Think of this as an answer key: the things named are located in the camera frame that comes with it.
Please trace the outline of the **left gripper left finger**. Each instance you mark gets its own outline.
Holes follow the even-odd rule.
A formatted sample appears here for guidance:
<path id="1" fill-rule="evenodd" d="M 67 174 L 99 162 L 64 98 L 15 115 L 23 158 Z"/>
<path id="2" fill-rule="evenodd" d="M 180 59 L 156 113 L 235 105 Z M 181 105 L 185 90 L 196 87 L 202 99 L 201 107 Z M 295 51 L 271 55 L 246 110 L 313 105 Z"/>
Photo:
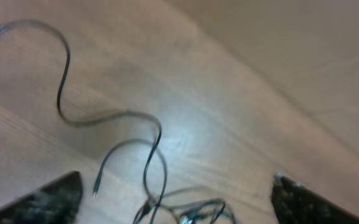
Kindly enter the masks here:
<path id="1" fill-rule="evenodd" d="M 72 224 L 82 197 L 81 173 L 70 171 L 0 207 L 0 224 Z"/>

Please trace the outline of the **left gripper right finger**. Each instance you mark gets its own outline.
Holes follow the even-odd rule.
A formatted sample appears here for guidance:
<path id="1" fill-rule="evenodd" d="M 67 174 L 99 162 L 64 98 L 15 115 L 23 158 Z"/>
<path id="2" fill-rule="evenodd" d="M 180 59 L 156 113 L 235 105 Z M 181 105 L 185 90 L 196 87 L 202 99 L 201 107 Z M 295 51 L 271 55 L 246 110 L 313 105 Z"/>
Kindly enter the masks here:
<path id="1" fill-rule="evenodd" d="M 279 172 L 274 175 L 271 203 L 279 224 L 359 224 L 359 216 Z"/>

